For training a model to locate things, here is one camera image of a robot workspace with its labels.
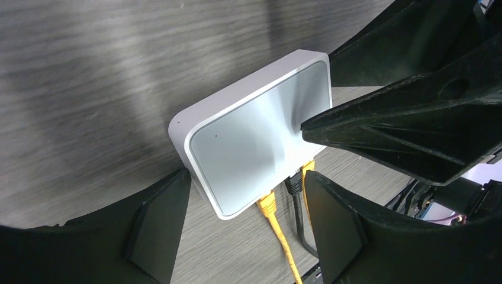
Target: black wire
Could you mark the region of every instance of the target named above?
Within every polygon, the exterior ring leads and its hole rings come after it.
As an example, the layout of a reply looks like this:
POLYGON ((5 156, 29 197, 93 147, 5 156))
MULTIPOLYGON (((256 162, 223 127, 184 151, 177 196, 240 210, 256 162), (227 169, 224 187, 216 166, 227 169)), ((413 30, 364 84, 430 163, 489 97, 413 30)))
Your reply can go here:
POLYGON ((398 201, 394 204, 392 210, 393 211, 397 211, 397 209, 399 209, 400 205, 403 203, 403 201, 406 199, 406 197, 410 194, 410 192, 415 188, 415 186, 417 185, 419 181, 418 180, 414 180, 412 182, 410 182, 405 188, 404 190, 401 192, 401 196, 399 197, 398 201))
POLYGON ((291 197, 293 197, 293 206, 295 208, 295 219, 297 223, 298 240, 300 241, 301 245, 305 250, 307 250, 310 254, 312 254, 316 258, 319 258, 319 256, 317 255, 317 251, 314 248, 312 248, 305 239, 305 232, 303 230, 303 212, 301 209, 300 194, 297 193, 295 195, 291 195, 291 197))

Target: yellow ethernet cable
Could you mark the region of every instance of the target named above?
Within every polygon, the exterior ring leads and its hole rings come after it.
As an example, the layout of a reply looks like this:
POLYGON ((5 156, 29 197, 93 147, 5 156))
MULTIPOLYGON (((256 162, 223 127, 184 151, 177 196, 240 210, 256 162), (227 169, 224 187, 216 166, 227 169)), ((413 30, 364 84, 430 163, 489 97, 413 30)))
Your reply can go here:
POLYGON ((289 267, 291 268, 291 272, 293 273, 293 277, 297 284, 303 284, 301 281, 300 274, 298 272, 297 266, 295 264, 295 260, 293 259, 293 255, 291 254, 291 249, 289 248, 288 240, 286 240, 286 236, 281 230, 281 226, 279 226, 279 222, 277 218, 275 218, 275 211, 277 211, 277 206, 275 204, 275 193, 272 191, 262 199, 256 202, 260 211, 262 211, 263 216, 268 219, 272 229, 281 242, 282 248, 284 249, 284 253, 286 254, 286 258, 288 259, 289 267))
POLYGON ((310 226, 312 227, 312 222, 310 221, 310 213, 308 211, 308 204, 307 204, 307 194, 305 190, 305 175, 307 174, 308 170, 315 170, 316 169, 316 161, 308 161, 308 163, 304 164, 303 167, 301 167, 301 186, 303 188, 303 202, 305 203, 305 209, 307 210, 307 216, 308 216, 308 222, 310 223, 310 226))

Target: cable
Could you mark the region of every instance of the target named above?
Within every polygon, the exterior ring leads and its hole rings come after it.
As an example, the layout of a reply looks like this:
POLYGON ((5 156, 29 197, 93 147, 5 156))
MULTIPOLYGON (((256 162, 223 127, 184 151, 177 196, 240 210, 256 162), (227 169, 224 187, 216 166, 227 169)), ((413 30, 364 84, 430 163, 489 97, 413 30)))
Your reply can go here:
POLYGON ((303 212, 301 209, 301 198, 299 194, 293 195, 293 206, 295 208, 295 220, 297 223, 297 235, 298 235, 298 240, 300 241, 301 245, 305 250, 307 250, 310 254, 312 254, 314 257, 319 258, 317 255, 317 251, 311 247, 308 243, 307 240, 305 239, 305 232, 303 229, 303 212))
POLYGON ((263 216, 265 216, 265 218, 267 218, 270 222, 273 232, 281 242, 284 253, 286 254, 286 258, 288 259, 289 268, 291 268, 291 272, 293 273, 293 277, 295 278, 296 283, 303 284, 300 273, 298 272, 297 266, 295 264, 295 260, 293 259, 291 249, 289 248, 288 240, 286 240, 286 236, 284 236, 284 233, 281 230, 281 226, 279 226, 279 222, 277 221, 277 218, 275 218, 275 211, 277 211, 277 206, 275 204, 275 193, 273 191, 270 192, 268 195, 258 200, 256 204, 260 208, 260 211, 262 211, 263 216))
POLYGON ((403 189, 402 192, 400 192, 401 196, 399 197, 398 201, 394 204, 394 207, 392 208, 393 211, 397 211, 397 209, 399 209, 400 205, 406 199, 406 196, 410 194, 410 192, 415 188, 418 182, 419 181, 416 179, 413 180, 403 189))
MULTIPOLYGON (((302 188, 305 188, 305 176, 307 175, 308 170, 314 170, 316 169, 316 161, 308 161, 306 164, 301 167, 301 186, 302 188)), ((303 202, 305 202, 305 209, 307 210, 307 216, 308 216, 308 223, 310 224, 310 227, 312 227, 312 222, 310 221, 310 212, 308 211, 308 204, 307 204, 307 194, 305 191, 303 191, 303 202)))
POLYGON ((305 239, 305 232, 303 226, 303 211, 301 209, 301 198, 300 198, 301 192, 303 190, 302 171, 297 171, 294 175, 288 177, 286 180, 284 180, 284 184, 286 185, 288 193, 293 198, 298 241, 306 251, 308 251, 314 257, 319 258, 319 256, 317 255, 317 251, 314 248, 312 248, 305 239))

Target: wood grain surface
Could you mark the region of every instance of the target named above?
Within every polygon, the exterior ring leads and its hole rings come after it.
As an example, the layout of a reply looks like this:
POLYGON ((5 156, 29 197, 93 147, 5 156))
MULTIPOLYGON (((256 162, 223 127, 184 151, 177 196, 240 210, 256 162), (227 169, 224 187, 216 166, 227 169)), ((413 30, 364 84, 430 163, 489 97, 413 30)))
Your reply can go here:
MULTIPOLYGON (((182 166, 167 135, 177 112, 296 49, 333 51, 390 2, 1 1, 0 224, 64 224, 148 187, 182 166)), ((334 89, 334 102, 367 91, 334 89)), ((317 164, 378 202, 408 179, 341 150, 317 164)), ((277 193, 304 273, 316 259, 277 193)), ((293 279, 257 208, 220 221, 192 189, 172 282, 293 279)))

